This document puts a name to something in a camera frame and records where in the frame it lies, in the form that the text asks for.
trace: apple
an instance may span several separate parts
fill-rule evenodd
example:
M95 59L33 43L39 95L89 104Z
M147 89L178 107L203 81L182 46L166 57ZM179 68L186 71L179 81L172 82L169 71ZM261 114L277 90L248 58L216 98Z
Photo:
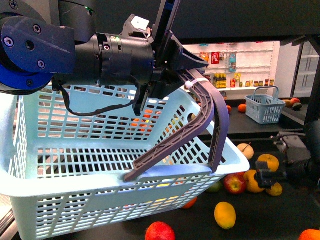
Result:
M236 172L235 175L243 177L245 175L245 173L246 173L245 171L241 171L241 172Z
M215 184L210 186L205 192L208 194L215 194L219 192L223 188L223 184L221 181L217 181Z
M238 174L229 174L223 179L224 188L230 194L242 194L247 189L246 180Z

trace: red apple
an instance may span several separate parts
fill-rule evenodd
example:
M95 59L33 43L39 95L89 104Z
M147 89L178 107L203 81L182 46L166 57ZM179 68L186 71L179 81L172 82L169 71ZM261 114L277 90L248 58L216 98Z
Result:
M235 175L243 177L245 175L245 173L246 173L245 171L241 171L241 172L236 172Z
M229 174L223 179L224 188L230 194L242 194L247 189L246 180L243 176L236 173Z

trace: screw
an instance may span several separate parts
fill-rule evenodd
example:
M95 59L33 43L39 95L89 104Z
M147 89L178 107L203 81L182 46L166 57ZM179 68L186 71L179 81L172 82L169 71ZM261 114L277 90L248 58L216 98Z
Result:
M39 68L44 69L45 66L46 66L46 64L45 64L44 61L42 61L42 60L39 60L39 61L38 61L38 67L39 67Z
M37 24L33 25L33 31L36 33L36 34L40 34L41 33L41 27Z
M26 85L27 85L28 87L31 87L33 84L34 84L34 82L32 81L32 79L28 79L28 80L26 81Z
M14 0L9 1L9 5L12 9L17 10L19 8L18 3Z
M14 41L12 40L12 38L10 38L8 36L3 39L3 42L7 47L13 47L15 45Z

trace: black cable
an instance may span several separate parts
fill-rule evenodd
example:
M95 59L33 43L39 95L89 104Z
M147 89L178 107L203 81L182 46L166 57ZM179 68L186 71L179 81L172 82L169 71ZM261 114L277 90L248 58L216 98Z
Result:
M68 92L61 85L58 86L57 90L62 92L62 97L63 97L63 100L64 100L65 108L69 111L69 113L71 113L73 115L76 115L76 116L79 116L79 117L91 117L91 116L103 114L103 113L106 113L106 112L109 112L109 111L112 111L112 110L126 108L126 107L129 107L129 106L135 104L139 99L141 86L140 86L139 82L137 81L137 79L134 76L131 75L131 77L134 79L134 85L136 87L136 93L135 93L135 96L134 96L133 100L131 100L129 103L127 103L125 105L122 105L122 104L111 105L111 106L107 106L107 107L104 107L102 109L97 109L97 110L95 110L93 112L88 112L88 113L79 113L79 112L72 111L70 109L70 98L69 98Z

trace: orange fruit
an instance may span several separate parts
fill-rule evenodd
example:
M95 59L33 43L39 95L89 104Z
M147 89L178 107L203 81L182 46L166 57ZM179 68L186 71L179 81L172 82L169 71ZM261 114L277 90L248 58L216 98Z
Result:
M245 114L247 109L247 105L245 104L240 104L238 107L239 113Z
M258 182L255 180L256 170L249 170L244 175L243 178L246 182L246 190L250 193L258 194L263 192L265 189L258 186Z
M139 122L140 119L136 118L136 119L134 119L133 121L134 121L134 122ZM137 124L137 123L131 123L131 126L133 126L133 127L138 127L138 124Z
M232 107L231 107L231 106L229 106L229 105L227 105L226 107L228 108L228 112L229 112L229 114L231 114Z
M259 162L267 162L268 168L271 170L271 172L276 172L279 168L279 160L275 156L271 154L262 154L258 158Z
M191 208L193 205L195 205L196 201L197 201L198 197L196 196L194 199L192 199L190 202L188 202L186 205L184 205L182 208L183 209L189 209Z
M271 189L266 189L265 191L272 197L278 197L282 194L283 188L280 183L276 182L275 185L271 187Z
M146 230L145 240L176 240L176 235L168 224L156 221Z
M149 119L149 118L151 118L151 115L149 115L149 114L152 114L154 111L149 110L149 109L146 109L144 112L145 112L146 114L144 114L143 117Z
M228 202L219 202L214 209L214 219L223 229L229 230L236 224L236 210Z
M320 230L308 229L303 231L298 240L319 240Z

